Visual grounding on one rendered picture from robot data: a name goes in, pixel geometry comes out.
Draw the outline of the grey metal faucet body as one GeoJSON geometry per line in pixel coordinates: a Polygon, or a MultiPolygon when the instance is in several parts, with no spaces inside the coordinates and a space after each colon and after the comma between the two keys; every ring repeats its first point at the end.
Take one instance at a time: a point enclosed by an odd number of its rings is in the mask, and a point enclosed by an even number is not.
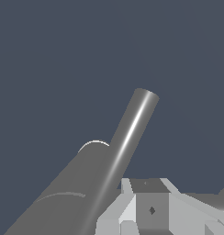
{"type": "Polygon", "coordinates": [[[108,147],[88,141],[4,235],[66,235],[108,147]]]}

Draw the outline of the grey metal faucet pipe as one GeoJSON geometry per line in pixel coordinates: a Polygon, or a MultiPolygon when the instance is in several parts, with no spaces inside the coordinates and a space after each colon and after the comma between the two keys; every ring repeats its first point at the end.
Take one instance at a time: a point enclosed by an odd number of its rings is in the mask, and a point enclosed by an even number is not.
{"type": "Polygon", "coordinates": [[[118,187],[158,101],[159,96],[151,91],[142,88],[134,91],[70,235],[95,234],[96,221],[111,203],[112,193],[118,187]]]}

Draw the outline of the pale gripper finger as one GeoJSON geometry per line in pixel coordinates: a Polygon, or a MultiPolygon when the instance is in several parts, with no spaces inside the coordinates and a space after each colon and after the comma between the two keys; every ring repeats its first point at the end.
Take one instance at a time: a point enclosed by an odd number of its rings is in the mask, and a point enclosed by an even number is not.
{"type": "Polygon", "coordinates": [[[95,235],[224,235],[224,212],[180,193],[166,178],[123,178],[95,235]]]}

